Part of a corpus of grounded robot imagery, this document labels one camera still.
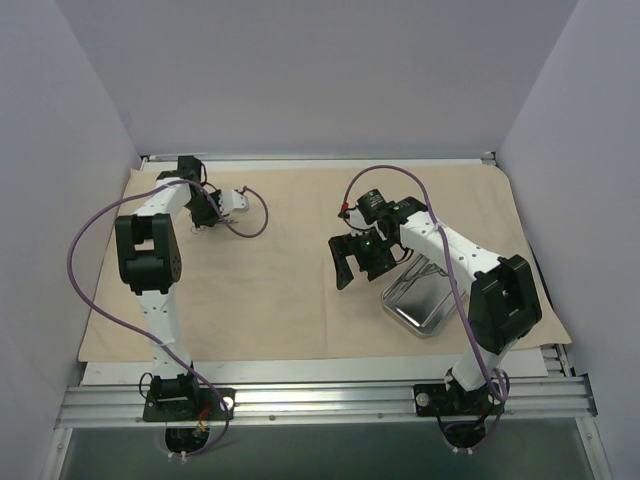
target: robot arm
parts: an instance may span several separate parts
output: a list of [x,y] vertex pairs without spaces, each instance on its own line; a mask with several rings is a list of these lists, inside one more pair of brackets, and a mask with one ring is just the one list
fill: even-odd
[[[197,158],[179,157],[178,169],[162,172],[156,181],[156,188],[176,179],[200,183],[201,170],[202,163]],[[222,215],[249,209],[248,199],[236,190],[216,190],[211,196]],[[182,183],[157,192],[132,215],[119,216],[115,221],[115,233],[120,278],[136,295],[148,331],[190,365],[192,361],[182,337],[175,300],[176,283],[182,274],[182,260],[173,220],[183,207],[190,210],[196,227],[211,227],[220,221],[218,212],[206,195],[200,189]],[[147,395],[149,405],[172,402],[176,407],[174,410],[197,410],[201,403],[197,380],[176,364],[160,345],[152,342],[151,347],[153,368]],[[145,407],[145,417],[153,417],[148,413]]]
[[[394,245],[413,249],[449,273],[438,227],[445,230],[453,273],[459,291],[469,294],[469,321],[489,371],[540,320],[542,312],[526,260],[519,255],[503,258],[440,221],[434,225],[426,205],[415,198],[386,202],[378,190],[372,190],[358,199],[355,209],[343,208],[340,216],[348,219],[352,231],[329,240],[339,290],[353,280],[346,257],[355,256],[360,271],[366,271],[371,281],[396,266],[390,250]],[[463,396],[485,386],[471,347],[445,380],[453,390],[461,387]]]

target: stainless steel tray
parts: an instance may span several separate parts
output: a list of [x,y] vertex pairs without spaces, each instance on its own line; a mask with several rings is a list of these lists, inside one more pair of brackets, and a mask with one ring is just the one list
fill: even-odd
[[420,337],[430,337],[455,309],[444,270],[420,255],[382,293],[385,310]]

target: tan fabric mat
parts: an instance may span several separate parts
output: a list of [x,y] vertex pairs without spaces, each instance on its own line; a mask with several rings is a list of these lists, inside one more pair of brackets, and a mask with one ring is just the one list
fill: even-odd
[[[506,257],[519,253],[532,262],[507,178],[484,165],[412,168],[426,184],[436,214],[472,241]],[[175,222],[183,258],[178,309],[194,360],[287,360],[462,352],[467,345],[460,318],[452,315],[440,333],[419,339],[384,313],[380,295],[402,271],[398,267],[372,283],[359,274],[342,292],[327,240],[348,231],[336,214],[355,169],[210,171],[218,188],[249,185],[266,198],[271,222],[256,239],[242,239],[223,225],[192,233],[186,210]],[[125,195],[153,188],[157,173],[133,171]],[[419,197],[409,178],[370,172],[356,184],[351,203],[377,187],[387,200]],[[234,214],[246,232],[261,225],[263,212]],[[129,214],[142,201],[122,207]],[[517,348],[570,339],[551,310],[539,278],[542,321]],[[134,295],[118,275],[115,239],[109,242],[96,293],[107,311],[145,327]],[[145,361],[149,342],[91,314],[81,361]]]

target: white backdrop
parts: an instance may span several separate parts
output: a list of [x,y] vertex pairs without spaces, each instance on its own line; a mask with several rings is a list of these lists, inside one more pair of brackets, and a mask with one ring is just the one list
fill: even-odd
[[576,0],[58,0],[141,154],[478,158]]
[[[0,4],[0,65],[0,476],[31,479],[89,315],[66,279],[67,245],[138,159],[53,2]],[[109,229],[97,225],[78,251],[89,292]]]
[[639,20],[635,0],[581,0],[498,161],[617,479],[640,472]]

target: bolt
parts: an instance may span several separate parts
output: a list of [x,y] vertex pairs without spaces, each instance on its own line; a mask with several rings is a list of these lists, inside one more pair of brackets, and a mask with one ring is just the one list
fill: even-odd
[[[235,405],[235,402],[233,401],[233,398],[231,397],[224,397],[222,400],[224,400],[225,405],[227,406],[227,410],[231,410],[233,408],[233,406]],[[222,403],[220,404],[220,408],[222,410],[224,410]]]
[[427,405],[429,405],[429,395],[424,392],[416,395],[416,404],[419,407],[426,407]]

